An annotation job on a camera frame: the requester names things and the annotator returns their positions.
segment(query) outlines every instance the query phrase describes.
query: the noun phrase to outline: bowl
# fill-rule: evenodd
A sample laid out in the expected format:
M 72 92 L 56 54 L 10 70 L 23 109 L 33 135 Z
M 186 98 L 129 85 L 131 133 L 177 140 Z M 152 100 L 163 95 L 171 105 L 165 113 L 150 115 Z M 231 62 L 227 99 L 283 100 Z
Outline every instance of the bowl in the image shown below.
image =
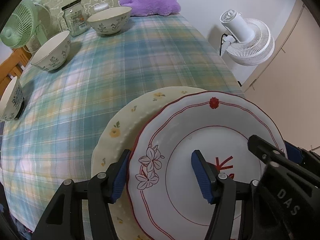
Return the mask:
M 70 31 L 58 33 L 38 49 L 31 65 L 44 71 L 60 67 L 70 52 Z
M 19 79 L 12 79 L 0 100 L 0 121 L 10 121 L 19 118 L 24 107 L 24 98 Z
M 127 23 L 131 10 L 131 7 L 126 6 L 110 8 L 90 16 L 87 22 L 97 33 L 114 34 Z

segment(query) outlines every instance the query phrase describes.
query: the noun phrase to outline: flower outline design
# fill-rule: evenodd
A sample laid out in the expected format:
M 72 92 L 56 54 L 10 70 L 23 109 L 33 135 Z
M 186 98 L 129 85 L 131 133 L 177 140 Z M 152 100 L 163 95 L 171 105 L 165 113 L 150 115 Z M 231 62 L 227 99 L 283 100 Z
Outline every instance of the flower outline design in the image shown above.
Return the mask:
M 158 145 L 156 145 L 153 148 L 148 147 L 146 155 L 140 157 L 139 162 L 147 168 L 147 172 L 151 172 L 154 169 L 161 169 L 162 163 L 159 161 L 160 158 L 163 159 L 164 157 L 158 150 Z
M 157 184 L 159 181 L 158 175 L 155 173 L 155 170 L 152 170 L 145 174 L 137 174 L 136 179 L 140 182 L 137 186 L 137 189 L 144 190 L 146 188 L 152 187 L 154 184 Z

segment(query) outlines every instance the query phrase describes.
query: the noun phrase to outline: cabinet door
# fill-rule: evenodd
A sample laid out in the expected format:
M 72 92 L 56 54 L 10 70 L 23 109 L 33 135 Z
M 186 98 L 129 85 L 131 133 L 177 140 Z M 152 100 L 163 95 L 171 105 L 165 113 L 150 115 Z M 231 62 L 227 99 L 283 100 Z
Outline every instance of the cabinet door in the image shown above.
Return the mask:
M 307 150 L 320 145 L 320 28 L 306 8 L 245 96 L 272 118 L 285 140 Z

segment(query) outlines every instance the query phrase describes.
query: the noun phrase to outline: white wall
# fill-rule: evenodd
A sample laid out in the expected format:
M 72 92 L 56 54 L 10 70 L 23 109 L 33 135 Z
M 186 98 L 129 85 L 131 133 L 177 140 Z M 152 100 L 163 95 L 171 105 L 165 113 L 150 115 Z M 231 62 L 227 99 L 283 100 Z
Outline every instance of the white wall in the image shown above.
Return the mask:
M 222 12 L 235 9 L 244 17 L 257 18 L 265 22 L 276 39 L 281 32 L 295 0 L 178 0 L 182 10 L 181 14 L 195 27 L 215 49 L 219 48 L 220 37 L 225 32 L 219 18 Z M 254 67 L 240 66 L 225 54 L 223 59 L 243 83 Z
M 0 40 L 0 64 L 4 62 L 12 53 L 12 49 L 4 45 Z

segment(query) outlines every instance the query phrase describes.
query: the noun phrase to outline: jar lid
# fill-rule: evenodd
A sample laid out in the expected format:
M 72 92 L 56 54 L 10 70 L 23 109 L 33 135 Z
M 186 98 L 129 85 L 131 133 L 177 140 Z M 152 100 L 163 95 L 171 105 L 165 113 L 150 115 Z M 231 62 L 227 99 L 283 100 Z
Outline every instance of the jar lid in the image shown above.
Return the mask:
M 106 9 L 109 9 L 109 4 L 108 3 L 98 4 L 93 8 L 95 13 L 104 11 Z
M 80 3 L 80 2 L 81 2 L 81 0 L 75 0 L 75 1 L 73 1 L 73 2 L 71 2 L 69 4 L 67 4 L 67 5 L 63 6 L 61 8 L 61 10 L 64 11 L 64 10 L 66 10 L 66 9 L 68 9 L 68 8 L 70 8 L 70 7 L 76 5 L 77 3 Z

